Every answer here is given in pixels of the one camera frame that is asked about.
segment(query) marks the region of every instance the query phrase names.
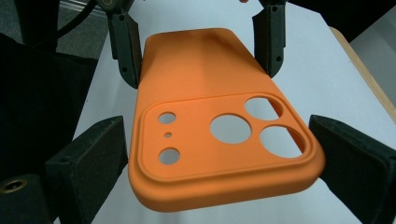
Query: circular hole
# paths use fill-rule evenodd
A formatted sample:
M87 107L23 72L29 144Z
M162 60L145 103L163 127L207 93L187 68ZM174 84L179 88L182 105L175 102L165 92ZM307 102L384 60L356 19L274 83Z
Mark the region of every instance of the circular hole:
M167 148L160 153L159 160L162 164L171 165L178 161L180 154L174 148Z
M160 121L161 124L170 124L173 121L175 121L176 115L174 113L163 113L158 117L158 120Z
M61 163L67 163L71 161L71 157L69 156L64 156L59 160Z
M245 142L251 135L248 123L234 115L222 115L212 120L210 132L221 142L238 144Z
M284 127L272 126L262 130L260 140L268 151L282 158L299 157L304 149L300 135Z
M113 3L112 0L103 0L102 2L103 2L103 4L105 4L106 6L110 6L110 5Z
M2 193L11 193L22 189L26 185L26 183L26 180L13 180L2 186L2 188L0 188L0 191Z
M278 114L281 114L282 111L282 107L278 103L263 97L255 97L247 100L245 102L245 109L252 117L262 120L278 119Z

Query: cable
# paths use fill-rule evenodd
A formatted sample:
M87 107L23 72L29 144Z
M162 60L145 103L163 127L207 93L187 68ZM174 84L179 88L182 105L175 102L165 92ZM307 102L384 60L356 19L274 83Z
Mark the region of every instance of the cable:
M62 27L59 31L57 31L55 34L53 34L52 36L48 37L47 39L41 41L40 43L36 44L33 46L33 49L38 49L41 46L57 40L59 38L61 38L62 36L66 35L67 33L69 33L70 31L72 31L74 28L76 28L78 25L80 25L85 19L87 19L87 17L91 14L91 12L93 11L93 9L96 6L96 0L90 0L87 4L87 6L85 6L82 11L69 23L67 23L64 27Z

